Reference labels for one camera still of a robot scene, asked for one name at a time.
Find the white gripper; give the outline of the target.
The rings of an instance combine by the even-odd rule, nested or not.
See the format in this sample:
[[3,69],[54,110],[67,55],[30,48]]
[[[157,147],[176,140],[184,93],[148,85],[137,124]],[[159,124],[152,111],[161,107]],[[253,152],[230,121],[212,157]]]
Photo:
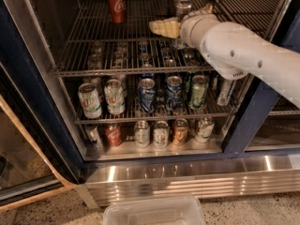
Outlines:
[[165,38],[180,38],[191,48],[198,49],[204,35],[215,25],[219,24],[218,18],[213,14],[213,5],[208,3],[204,7],[193,10],[181,24],[175,17],[151,21],[150,30]]

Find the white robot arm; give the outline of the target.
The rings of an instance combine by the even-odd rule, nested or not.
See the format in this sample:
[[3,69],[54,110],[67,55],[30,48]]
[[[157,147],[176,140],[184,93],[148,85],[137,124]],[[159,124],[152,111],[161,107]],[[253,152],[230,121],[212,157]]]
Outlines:
[[149,27],[165,38],[181,38],[223,78],[252,74],[300,107],[300,53],[274,45],[239,23],[220,21],[210,4],[182,20],[151,21]]

